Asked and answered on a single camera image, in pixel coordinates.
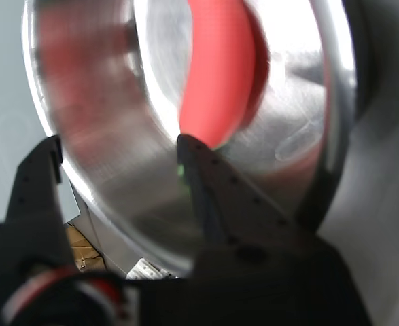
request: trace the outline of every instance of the gray background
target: gray background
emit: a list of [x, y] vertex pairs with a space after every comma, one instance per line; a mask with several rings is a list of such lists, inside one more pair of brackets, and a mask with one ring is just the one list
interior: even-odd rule
[[[17, 165], [44, 137], [27, 83], [22, 58], [24, 0], [0, 0], [0, 221], [5, 215]], [[63, 173], [59, 187], [65, 221], [79, 215]]]

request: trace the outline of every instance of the metal bowl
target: metal bowl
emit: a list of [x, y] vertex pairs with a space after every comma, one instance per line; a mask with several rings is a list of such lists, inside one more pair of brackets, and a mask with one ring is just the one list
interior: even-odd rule
[[[220, 152], [291, 215], [315, 167], [343, 163], [356, 83], [349, 26], [336, 0], [246, 4], [267, 49], [257, 74], [270, 73], [255, 117]], [[72, 183], [176, 272], [203, 241], [175, 151], [191, 29], [187, 0], [28, 0], [22, 26], [33, 100], [46, 134], [63, 140]]]

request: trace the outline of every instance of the stainless steel bowl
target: stainless steel bowl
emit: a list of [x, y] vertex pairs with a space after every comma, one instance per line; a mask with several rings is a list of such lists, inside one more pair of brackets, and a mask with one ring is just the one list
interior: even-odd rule
[[[246, 3], [270, 73], [255, 118], [220, 152], [291, 215], [317, 163], [343, 164], [355, 102], [349, 26], [337, 0]], [[22, 26], [33, 100], [46, 134], [61, 135], [72, 183], [136, 250], [176, 272], [202, 244], [175, 152], [191, 29], [187, 0], [28, 0]]]

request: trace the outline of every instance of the shiny metal surface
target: shiny metal surface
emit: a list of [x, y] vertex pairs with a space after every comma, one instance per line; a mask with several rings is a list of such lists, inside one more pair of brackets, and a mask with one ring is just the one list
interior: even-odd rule
[[[291, 214], [312, 180], [325, 110], [321, 164], [343, 163], [355, 86], [349, 27], [340, 1], [247, 5], [270, 74], [255, 118], [220, 152]], [[191, 26], [186, 0], [28, 0], [22, 30], [33, 100], [45, 132], [62, 137], [70, 179], [145, 257], [181, 272], [202, 243], [175, 153]], [[54, 52], [63, 56], [55, 71]]]

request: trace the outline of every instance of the red object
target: red object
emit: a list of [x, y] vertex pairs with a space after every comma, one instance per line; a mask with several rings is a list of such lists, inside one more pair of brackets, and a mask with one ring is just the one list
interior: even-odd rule
[[189, 0], [193, 53], [179, 117], [181, 132], [210, 147], [227, 141], [245, 116], [256, 49], [243, 0]]

